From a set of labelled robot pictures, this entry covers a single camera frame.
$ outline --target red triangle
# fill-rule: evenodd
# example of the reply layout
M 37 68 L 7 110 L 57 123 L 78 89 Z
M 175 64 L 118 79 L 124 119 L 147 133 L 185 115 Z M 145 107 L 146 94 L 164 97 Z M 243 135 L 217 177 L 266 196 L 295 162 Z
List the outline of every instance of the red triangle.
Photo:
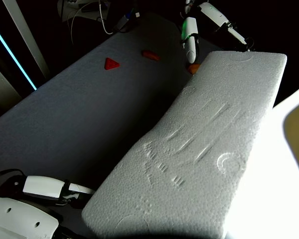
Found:
M 113 68 L 116 68 L 116 67 L 119 67 L 120 64 L 114 60 L 112 60 L 111 58 L 106 58 L 105 60 L 105 70 L 110 70 L 110 69 L 113 69 Z

